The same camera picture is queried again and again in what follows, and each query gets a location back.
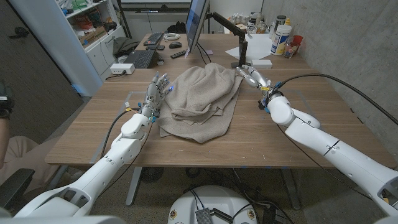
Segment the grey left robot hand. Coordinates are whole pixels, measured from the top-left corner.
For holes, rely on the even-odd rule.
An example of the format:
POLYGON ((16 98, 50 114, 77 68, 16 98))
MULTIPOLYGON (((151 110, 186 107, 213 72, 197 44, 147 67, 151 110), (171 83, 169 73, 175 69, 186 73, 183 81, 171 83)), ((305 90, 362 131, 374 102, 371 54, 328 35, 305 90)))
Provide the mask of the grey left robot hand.
POLYGON ((147 88, 146 97, 144 98, 144 103, 141 106, 140 114, 148 117, 149 119, 159 117, 160 107, 165 96, 174 89, 173 85, 168 86, 170 81, 167 76, 167 73, 160 75, 159 72, 156 72, 147 88))

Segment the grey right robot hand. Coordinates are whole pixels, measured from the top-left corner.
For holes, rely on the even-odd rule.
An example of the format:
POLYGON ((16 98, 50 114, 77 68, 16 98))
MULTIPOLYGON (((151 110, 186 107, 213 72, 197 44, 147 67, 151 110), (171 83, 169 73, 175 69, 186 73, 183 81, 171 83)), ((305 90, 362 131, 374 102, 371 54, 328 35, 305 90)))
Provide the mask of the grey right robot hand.
POLYGON ((236 71, 245 79, 249 86, 260 89, 263 95, 266 95, 266 91, 274 89, 271 80, 263 77, 252 66, 242 65, 242 67, 236 67, 236 71))

